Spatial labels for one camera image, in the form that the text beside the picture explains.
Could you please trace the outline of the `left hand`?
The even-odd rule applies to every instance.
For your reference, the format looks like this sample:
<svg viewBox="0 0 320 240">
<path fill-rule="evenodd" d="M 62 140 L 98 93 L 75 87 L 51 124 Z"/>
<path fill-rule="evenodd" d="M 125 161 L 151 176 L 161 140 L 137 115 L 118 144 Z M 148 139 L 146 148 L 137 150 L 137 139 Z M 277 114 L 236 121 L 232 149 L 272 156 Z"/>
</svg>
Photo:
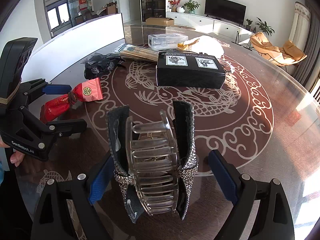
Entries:
<svg viewBox="0 0 320 240">
<path fill-rule="evenodd" d="M 10 148 L 10 146 L 8 146 L 7 144 L 5 144 L 3 142 L 2 138 L 0 139 L 0 146 L 3 148 Z M 23 161 L 24 156 L 25 156 L 25 154 L 23 154 L 17 150 L 14 150 L 13 154 L 10 157 L 10 162 L 12 164 L 14 164 L 16 167 L 18 167 L 21 164 L 21 162 Z"/>
</svg>

